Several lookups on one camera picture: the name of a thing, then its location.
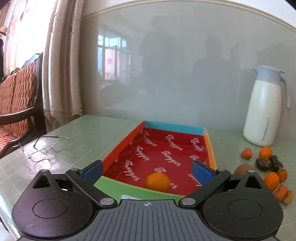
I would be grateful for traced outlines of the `tan nut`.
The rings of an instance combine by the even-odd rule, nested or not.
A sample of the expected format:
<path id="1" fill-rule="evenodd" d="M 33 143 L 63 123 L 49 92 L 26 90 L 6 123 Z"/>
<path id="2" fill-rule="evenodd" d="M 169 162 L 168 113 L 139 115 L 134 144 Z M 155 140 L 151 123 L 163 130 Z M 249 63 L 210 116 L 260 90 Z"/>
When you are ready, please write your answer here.
<path id="1" fill-rule="evenodd" d="M 286 194 L 286 196 L 285 196 L 285 198 L 283 199 L 283 203 L 285 204 L 285 205 L 288 205 L 288 204 L 290 204 L 292 201 L 293 201 L 293 199 L 294 199 L 294 193 L 292 192 L 292 190 L 288 190 L 287 191 L 287 194 Z"/>

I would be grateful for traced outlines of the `dark wrinkled fruit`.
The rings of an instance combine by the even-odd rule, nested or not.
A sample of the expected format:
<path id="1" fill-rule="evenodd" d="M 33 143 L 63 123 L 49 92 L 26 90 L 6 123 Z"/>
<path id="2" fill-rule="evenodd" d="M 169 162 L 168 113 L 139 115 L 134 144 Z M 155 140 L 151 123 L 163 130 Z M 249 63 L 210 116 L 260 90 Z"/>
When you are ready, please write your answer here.
<path id="1" fill-rule="evenodd" d="M 271 167 L 271 162 L 269 158 L 257 158 L 255 163 L 256 167 L 263 172 L 268 171 Z"/>
<path id="2" fill-rule="evenodd" d="M 278 157 L 276 155 L 272 155 L 270 157 L 270 169 L 272 172 L 275 172 L 275 173 L 283 169 L 283 164 L 278 160 Z"/>

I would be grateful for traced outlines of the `orange tangerine near jug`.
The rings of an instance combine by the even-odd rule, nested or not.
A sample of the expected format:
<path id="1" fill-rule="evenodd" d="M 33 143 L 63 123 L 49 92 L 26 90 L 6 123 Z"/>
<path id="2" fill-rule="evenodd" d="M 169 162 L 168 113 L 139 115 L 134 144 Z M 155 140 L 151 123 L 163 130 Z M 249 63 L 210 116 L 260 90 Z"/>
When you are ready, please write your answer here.
<path id="1" fill-rule="evenodd" d="M 258 153 L 258 157 L 261 159 L 269 159 L 272 155 L 273 150 L 270 147 L 263 147 Z"/>

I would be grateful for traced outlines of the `straw hat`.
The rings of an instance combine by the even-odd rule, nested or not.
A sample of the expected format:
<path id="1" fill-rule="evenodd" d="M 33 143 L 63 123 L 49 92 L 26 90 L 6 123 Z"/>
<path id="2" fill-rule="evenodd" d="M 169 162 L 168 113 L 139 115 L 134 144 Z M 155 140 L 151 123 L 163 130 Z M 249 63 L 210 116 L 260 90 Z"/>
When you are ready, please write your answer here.
<path id="1" fill-rule="evenodd" d="M 6 36 L 7 30 L 8 30 L 8 28 L 6 26 L 2 26 L 0 28 L 0 34 L 3 36 Z"/>

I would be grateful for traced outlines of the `beige lace curtain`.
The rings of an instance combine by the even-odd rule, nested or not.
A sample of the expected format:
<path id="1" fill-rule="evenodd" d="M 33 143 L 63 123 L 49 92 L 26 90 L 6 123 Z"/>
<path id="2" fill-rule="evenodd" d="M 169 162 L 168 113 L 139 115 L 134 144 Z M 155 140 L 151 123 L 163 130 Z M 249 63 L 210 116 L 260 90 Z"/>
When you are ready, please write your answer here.
<path id="1" fill-rule="evenodd" d="M 82 116 L 79 81 L 83 1 L 55 1 L 43 52 L 42 92 L 46 129 Z"/>

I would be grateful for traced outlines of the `colourful cardboard box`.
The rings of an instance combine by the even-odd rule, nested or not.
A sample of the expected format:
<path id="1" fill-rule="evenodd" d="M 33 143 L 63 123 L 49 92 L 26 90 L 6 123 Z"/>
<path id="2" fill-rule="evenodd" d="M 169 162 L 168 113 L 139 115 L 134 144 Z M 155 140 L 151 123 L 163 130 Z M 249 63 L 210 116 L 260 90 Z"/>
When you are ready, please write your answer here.
<path id="1" fill-rule="evenodd" d="M 206 128 L 142 121 L 103 157 L 103 174 L 94 186 L 117 201 L 179 201 L 201 187 L 192 175 L 194 161 L 217 168 Z M 152 173 L 170 178 L 168 192 L 144 187 L 145 178 Z"/>

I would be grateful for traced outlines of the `white grey thermos jug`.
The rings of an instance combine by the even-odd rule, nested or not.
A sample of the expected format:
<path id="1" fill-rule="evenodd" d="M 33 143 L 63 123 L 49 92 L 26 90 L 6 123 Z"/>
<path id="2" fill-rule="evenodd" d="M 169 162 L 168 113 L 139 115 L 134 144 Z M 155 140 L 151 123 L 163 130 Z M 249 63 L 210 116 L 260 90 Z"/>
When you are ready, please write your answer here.
<path id="1" fill-rule="evenodd" d="M 250 143 L 265 147 L 272 145 L 281 113 L 281 83 L 285 88 L 286 106 L 290 109 L 290 94 L 284 72 L 272 66 L 260 65 L 253 70 L 253 85 L 246 115 L 243 137 Z"/>

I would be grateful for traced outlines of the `orange tangerine front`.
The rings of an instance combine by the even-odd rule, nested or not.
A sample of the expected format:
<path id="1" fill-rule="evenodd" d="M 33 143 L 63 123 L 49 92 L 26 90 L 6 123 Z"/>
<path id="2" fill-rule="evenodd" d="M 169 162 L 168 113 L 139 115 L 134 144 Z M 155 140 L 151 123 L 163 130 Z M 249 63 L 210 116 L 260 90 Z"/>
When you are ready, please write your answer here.
<path id="1" fill-rule="evenodd" d="M 264 177 L 263 181 L 270 191 L 276 190 L 276 188 L 279 186 L 279 183 L 280 183 L 279 176 L 275 172 L 268 173 Z"/>

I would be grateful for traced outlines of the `cut orange fruit piece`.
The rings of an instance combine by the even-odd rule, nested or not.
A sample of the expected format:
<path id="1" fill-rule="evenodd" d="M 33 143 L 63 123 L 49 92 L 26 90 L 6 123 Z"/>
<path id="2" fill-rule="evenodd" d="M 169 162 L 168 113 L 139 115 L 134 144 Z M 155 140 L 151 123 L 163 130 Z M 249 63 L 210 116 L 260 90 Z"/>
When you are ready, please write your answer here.
<path id="1" fill-rule="evenodd" d="M 278 186 L 278 188 L 276 189 L 276 191 L 274 192 L 274 197 L 278 200 L 278 201 L 283 201 L 284 198 L 287 195 L 287 187 L 285 187 L 285 185 L 281 184 Z"/>

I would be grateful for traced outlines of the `small orange fruit piece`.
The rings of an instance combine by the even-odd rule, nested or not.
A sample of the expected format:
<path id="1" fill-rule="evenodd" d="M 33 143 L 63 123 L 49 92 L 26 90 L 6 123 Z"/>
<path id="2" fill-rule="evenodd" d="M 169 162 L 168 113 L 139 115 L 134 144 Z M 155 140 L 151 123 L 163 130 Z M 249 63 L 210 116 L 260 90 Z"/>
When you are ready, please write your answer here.
<path id="1" fill-rule="evenodd" d="M 284 182 L 287 179 L 287 170 L 280 169 L 277 173 L 280 182 Z"/>

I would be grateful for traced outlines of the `orange tangerine in box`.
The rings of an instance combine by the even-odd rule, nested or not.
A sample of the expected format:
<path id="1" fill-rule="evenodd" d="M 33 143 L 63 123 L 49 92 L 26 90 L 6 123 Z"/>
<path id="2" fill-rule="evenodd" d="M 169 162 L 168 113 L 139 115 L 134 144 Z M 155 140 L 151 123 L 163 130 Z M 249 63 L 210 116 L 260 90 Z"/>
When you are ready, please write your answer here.
<path id="1" fill-rule="evenodd" d="M 171 181 L 164 173 L 152 173 L 145 178 L 144 187 L 154 191 L 168 192 L 171 188 Z"/>

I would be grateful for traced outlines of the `brown egg-shaped fruit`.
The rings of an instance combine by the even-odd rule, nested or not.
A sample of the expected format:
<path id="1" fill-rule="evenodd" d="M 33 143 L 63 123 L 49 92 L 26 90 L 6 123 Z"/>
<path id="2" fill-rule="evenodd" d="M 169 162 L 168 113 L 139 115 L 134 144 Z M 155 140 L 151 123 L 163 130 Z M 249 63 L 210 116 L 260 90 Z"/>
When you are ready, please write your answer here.
<path id="1" fill-rule="evenodd" d="M 241 164 L 235 169 L 234 175 L 244 175 L 248 170 L 253 170 L 253 169 L 254 167 L 251 166 L 250 164 Z"/>

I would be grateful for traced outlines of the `wooden cushioned bench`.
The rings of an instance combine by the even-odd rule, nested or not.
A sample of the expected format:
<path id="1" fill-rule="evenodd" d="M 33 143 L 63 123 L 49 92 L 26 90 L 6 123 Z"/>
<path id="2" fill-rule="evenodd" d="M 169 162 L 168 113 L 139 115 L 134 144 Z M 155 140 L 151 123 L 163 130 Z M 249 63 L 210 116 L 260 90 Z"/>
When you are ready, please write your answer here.
<path id="1" fill-rule="evenodd" d="M 1 158 L 47 132 L 42 63 L 36 54 L 1 83 Z"/>

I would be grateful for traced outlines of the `hanging dark clothes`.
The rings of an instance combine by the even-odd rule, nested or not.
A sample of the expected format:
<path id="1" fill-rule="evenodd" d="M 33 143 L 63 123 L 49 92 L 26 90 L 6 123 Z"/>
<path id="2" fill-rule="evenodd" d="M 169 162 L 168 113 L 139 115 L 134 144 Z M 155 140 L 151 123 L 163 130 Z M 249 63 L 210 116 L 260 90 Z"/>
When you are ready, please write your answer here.
<path id="1" fill-rule="evenodd" d="M 4 42 L 0 39 L 0 83 L 4 79 L 4 51 L 3 51 Z"/>

